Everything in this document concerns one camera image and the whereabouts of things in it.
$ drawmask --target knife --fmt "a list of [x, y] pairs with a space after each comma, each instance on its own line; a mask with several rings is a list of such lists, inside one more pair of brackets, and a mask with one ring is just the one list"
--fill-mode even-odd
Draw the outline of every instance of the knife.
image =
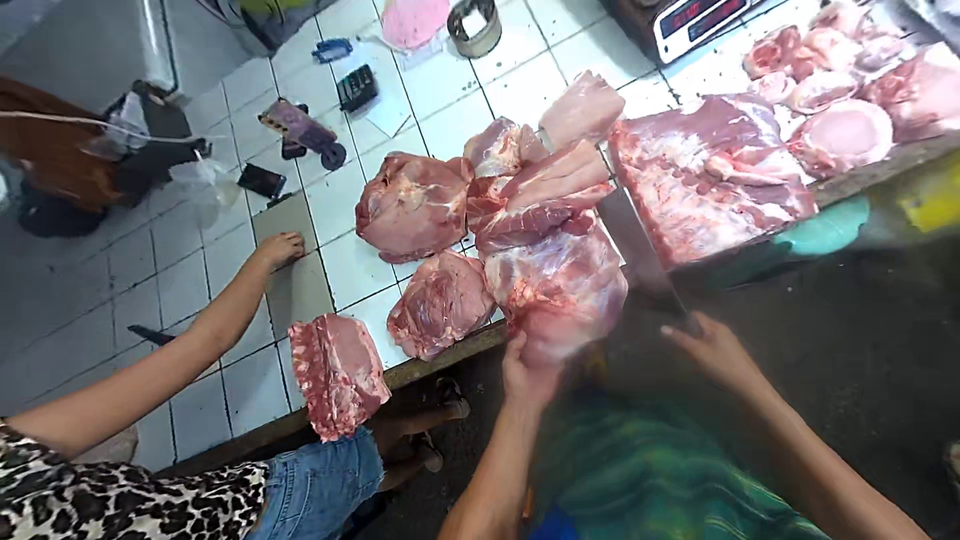
[[630, 288], [642, 294], [651, 308], [681, 318], [684, 321], [681, 330], [694, 337], [703, 335], [697, 319], [687, 313], [670, 275], [663, 269], [630, 192], [618, 185], [600, 201], [597, 212], [625, 261], [621, 270]]

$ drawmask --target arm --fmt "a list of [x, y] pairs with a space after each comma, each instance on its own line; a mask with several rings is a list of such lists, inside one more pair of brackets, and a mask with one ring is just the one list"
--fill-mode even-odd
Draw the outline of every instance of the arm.
[[58, 400], [13, 416], [7, 424], [73, 458], [126, 429], [228, 351], [247, 330], [267, 280], [303, 255], [303, 238], [268, 238], [190, 328], [129, 368]]
[[560, 378], [557, 366], [530, 369], [520, 362], [525, 341], [521, 333], [507, 344], [503, 358], [506, 397], [490, 444], [467, 490], [447, 514], [439, 540], [516, 538], [540, 416]]
[[663, 328], [664, 334], [757, 415], [773, 441], [779, 469], [788, 475], [791, 499], [814, 523], [834, 538], [929, 538], [810, 429], [729, 328], [703, 313], [696, 315], [704, 329], [702, 338], [668, 327]]

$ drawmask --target hand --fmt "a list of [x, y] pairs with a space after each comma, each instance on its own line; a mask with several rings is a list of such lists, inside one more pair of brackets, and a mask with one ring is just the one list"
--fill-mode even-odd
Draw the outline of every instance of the hand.
[[280, 233], [269, 236], [256, 248], [251, 259], [262, 260], [270, 270], [277, 270], [290, 260], [303, 257], [303, 236], [300, 233]]
[[520, 360], [526, 342], [527, 334], [520, 331], [507, 343], [507, 353], [503, 356], [503, 389], [507, 403], [540, 413], [557, 394], [563, 365], [528, 367]]
[[734, 393], [743, 395], [770, 384], [730, 328], [700, 311], [693, 315], [704, 330], [703, 337], [692, 337], [672, 327], [660, 330], [667, 339], [690, 353], [708, 377]]

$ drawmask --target denim shorts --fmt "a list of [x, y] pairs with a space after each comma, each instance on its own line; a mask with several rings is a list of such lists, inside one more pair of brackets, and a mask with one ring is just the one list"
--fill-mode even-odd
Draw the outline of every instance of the denim shorts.
[[335, 540], [383, 480], [376, 443], [362, 426], [352, 437], [308, 444], [268, 463], [264, 508], [245, 540]]

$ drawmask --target digital scale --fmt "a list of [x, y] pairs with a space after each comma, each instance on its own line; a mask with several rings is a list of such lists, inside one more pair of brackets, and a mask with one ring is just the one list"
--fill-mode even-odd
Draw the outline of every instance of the digital scale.
[[660, 65], [676, 60], [709, 40], [763, 1], [601, 0], [627, 36], [647, 58]]

